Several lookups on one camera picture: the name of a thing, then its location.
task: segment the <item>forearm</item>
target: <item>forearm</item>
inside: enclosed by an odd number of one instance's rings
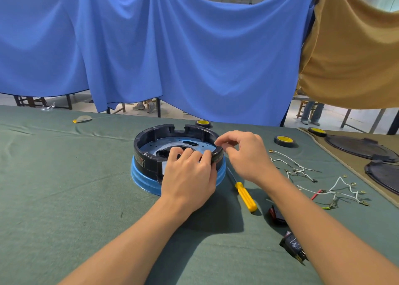
[[[140,220],[60,285],[143,284],[169,238],[186,218],[174,204],[160,198]]]
[[[397,281],[399,269],[393,263],[343,227],[279,172],[269,175],[259,186],[275,202],[326,284]]]

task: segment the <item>blue plastic base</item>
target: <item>blue plastic base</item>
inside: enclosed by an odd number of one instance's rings
[[[134,157],[132,159],[132,168],[131,168],[131,175],[133,181],[146,192],[152,193],[154,195],[160,196],[161,195],[161,185],[158,181],[150,179],[147,176],[144,176],[141,172],[138,171],[136,165],[134,164]],[[216,179],[216,186],[218,186],[224,179],[226,175],[226,159],[223,157],[222,166],[217,171],[217,179]]]

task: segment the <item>red wire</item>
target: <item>red wire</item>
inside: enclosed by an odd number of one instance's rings
[[[315,197],[317,197],[319,195],[319,193],[322,191],[323,190],[319,189],[319,191],[317,193],[315,193],[313,197],[311,197],[311,200],[313,201],[315,199]]]

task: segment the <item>floor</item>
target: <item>floor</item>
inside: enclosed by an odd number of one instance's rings
[[[46,98],[47,103],[51,105],[53,102],[56,103],[57,106],[67,106],[67,99],[65,96],[60,96],[60,97],[53,97],[53,98]],[[90,91],[84,91],[77,93],[76,95],[71,95],[71,101],[72,101],[72,107],[73,110],[77,111],[82,111],[82,112],[96,112],[96,108],[94,104],[89,103],[91,100],[91,95]],[[0,94],[0,105],[12,105],[16,106],[16,103],[14,101],[14,97],[6,94]],[[302,128],[307,128],[307,127],[314,127],[314,125],[304,125],[301,123],[300,119],[297,119],[296,115],[298,113],[300,101],[293,100],[291,101],[291,106],[287,114],[287,118],[285,121],[285,126],[286,127],[292,127],[292,128],[297,128],[297,127],[302,127]],[[120,111],[118,114],[125,114],[125,115],[131,115],[131,116],[148,116],[148,117],[157,117],[156,111],[152,114],[147,113],[147,109],[145,110],[140,110],[140,111],[134,111],[132,104],[126,104],[126,112],[123,113]],[[173,118],[173,119],[187,119],[187,120],[199,120],[199,118],[195,116],[188,115],[186,113],[183,113],[181,110],[178,108],[165,103],[161,102],[161,117],[163,118]],[[343,131],[355,131],[355,129],[350,128],[348,126],[345,126],[343,129],[340,128],[342,120],[344,119],[344,116],[341,114],[338,114],[336,112],[332,112],[329,110],[324,110],[322,117],[320,119],[321,129],[324,130],[343,130]],[[372,126],[372,123],[363,123],[356,121],[354,119],[349,118],[347,121],[349,124],[352,126],[355,126],[357,128],[360,128],[364,131],[369,131],[369,129]],[[386,132],[378,132],[378,130],[375,132],[376,134],[386,134]]]

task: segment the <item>left hand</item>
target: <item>left hand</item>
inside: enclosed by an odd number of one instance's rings
[[[216,189],[216,164],[211,166],[212,153],[204,154],[180,147],[170,150],[161,186],[161,199],[179,207],[187,219],[202,207]]]

